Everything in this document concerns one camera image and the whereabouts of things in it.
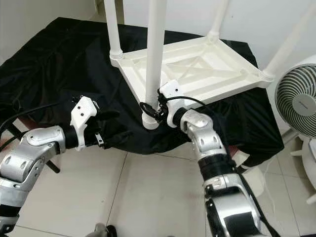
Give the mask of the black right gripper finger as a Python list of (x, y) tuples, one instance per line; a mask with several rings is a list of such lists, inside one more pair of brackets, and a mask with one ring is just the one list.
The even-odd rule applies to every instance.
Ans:
[(142, 111), (148, 115), (150, 118), (158, 119), (159, 118), (159, 111), (154, 109), (150, 104), (147, 104), (147, 102), (140, 102), (139, 103), (140, 108)]

